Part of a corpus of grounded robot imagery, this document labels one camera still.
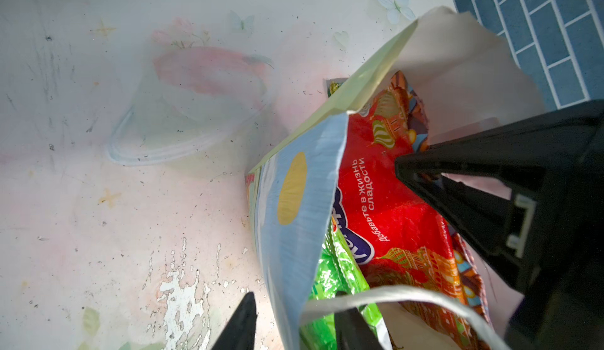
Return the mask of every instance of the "star print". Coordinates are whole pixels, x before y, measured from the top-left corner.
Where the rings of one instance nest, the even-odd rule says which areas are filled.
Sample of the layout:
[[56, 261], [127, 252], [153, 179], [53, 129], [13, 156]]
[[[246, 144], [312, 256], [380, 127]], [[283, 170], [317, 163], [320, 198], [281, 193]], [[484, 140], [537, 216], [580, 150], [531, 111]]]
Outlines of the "star print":
[[114, 31], [114, 30], [117, 30], [117, 29], [115, 27], [105, 27], [105, 24], [101, 20], [101, 28], [100, 29], [96, 29], [95, 32], [101, 33], [101, 35], [103, 37], [107, 38], [108, 35], [110, 34], [110, 32]]
[[105, 189], [105, 196], [99, 199], [98, 203], [101, 204], [107, 202], [107, 206], [109, 208], [113, 208], [115, 206], [114, 199], [118, 198], [119, 196], [121, 196], [121, 193], [111, 194], [109, 189]]

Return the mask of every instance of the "green foil wrapper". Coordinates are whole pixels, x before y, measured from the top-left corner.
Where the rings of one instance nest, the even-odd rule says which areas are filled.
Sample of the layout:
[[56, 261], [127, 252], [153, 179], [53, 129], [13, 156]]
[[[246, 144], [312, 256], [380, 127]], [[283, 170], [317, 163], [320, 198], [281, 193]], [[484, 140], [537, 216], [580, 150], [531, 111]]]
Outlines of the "green foil wrapper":
[[[323, 242], [319, 267], [309, 299], [330, 299], [338, 291], [356, 294], [369, 290], [365, 277], [359, 270], [342, 233], [331, 225]], [[377, 325], [384, 325], [382, 315], [375, 304], [360, 307], [361, 315], [376, 333]], [[337, 350], [333, 315], [325, 316], [299, 330], [301, 347], [308, 350]]]

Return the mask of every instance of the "yellow circle print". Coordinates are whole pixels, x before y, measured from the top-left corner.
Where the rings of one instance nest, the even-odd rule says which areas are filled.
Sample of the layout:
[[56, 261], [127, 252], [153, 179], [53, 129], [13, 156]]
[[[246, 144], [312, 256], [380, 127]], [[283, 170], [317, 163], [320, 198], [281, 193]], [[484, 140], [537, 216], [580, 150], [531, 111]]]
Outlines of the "yellow circle print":
[[306, 188], [306, 156], [298, 153], [292, 160], [288, 173], [283, 180], [277, 204], [277, 219], [279, 224], [288, 225], [298, 216], [302, 196]]

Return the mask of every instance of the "red candy package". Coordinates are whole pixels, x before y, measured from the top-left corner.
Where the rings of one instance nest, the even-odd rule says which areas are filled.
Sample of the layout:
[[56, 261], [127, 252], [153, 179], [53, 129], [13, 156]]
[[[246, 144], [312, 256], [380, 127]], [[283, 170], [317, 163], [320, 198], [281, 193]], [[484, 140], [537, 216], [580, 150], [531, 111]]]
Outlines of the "red candy package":
[[[463, 240], [457, 235], [454, 246], [443, 217], [394, 174], [395, 159], [427, 148], [426, 137], [421, 102], [397, 72], [386, 89], [349, 118], [333, 217], [370, 286], [440, 291], [488, 321], [484, 286]], [[464, 285], [467, 275], [472, 283]], [[488, 348], [465, 320], [445, 309], [416, 302], [403, 306], [462, 349]]]

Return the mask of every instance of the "white rope handle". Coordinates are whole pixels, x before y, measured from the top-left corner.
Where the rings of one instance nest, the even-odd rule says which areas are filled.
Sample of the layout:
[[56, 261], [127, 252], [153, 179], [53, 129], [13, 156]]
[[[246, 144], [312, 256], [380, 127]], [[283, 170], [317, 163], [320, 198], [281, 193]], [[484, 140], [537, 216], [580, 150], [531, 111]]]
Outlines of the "white rope handle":
[[300, 316], [300, 325], [308, 324], [328, 314], [345, 311], [371, 303], [426, 302], [440, 305], [466, 319], [478, 336], [492, 350], [510, 350], [510, 347], [495, 333], [493, 328], [472, 308], [459, 301], [434, 291], [411, 286], [382, 286], [362, 293], [345, 295], [324, 300], [310, 300]]

